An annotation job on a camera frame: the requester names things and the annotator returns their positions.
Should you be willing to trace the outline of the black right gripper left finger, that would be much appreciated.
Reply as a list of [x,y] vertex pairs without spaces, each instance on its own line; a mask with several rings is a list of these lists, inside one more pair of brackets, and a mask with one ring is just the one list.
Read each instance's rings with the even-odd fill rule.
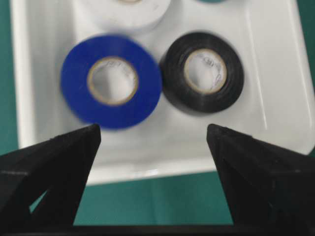
[[89,125],[0,157],[0,232],[71,226],[101,141]]

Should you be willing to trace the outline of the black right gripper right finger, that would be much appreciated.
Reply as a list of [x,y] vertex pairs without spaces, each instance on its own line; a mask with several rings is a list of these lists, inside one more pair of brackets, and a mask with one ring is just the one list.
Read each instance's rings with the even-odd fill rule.
[[315,160],[210,124],[207,144],[235,226],[282,236],[315,233]]

